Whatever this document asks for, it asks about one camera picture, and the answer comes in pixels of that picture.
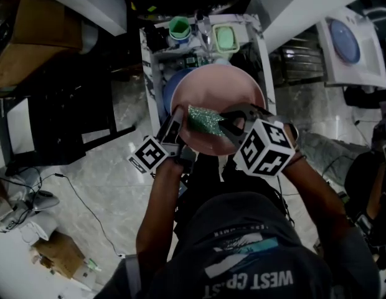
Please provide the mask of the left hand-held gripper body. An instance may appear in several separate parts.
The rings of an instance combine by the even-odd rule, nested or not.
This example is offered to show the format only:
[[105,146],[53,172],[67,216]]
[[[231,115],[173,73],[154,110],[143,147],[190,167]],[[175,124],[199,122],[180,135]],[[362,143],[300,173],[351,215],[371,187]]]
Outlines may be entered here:
[[147,136],[142,144],[128,157],[128,161],[142,174],[153,172],[165,159],[172,158],[192,171],[196,153],[182,140],[182,126],[173,122],[173,112],[167,116],[156,136]]

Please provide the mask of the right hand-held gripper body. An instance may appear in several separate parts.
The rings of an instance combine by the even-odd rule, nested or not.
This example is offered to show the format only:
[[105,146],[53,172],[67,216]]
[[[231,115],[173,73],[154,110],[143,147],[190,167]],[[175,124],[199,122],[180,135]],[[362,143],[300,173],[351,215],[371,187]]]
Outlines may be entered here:
[[278,176],[296,154],[295,141],[298,130],[292,122],[281,115],[273,115],[254,104],[240,103],[227,111],[242,110],[247,120],[233,124],[245,132],[245,140],[233,160],[245,174],[254,177]]

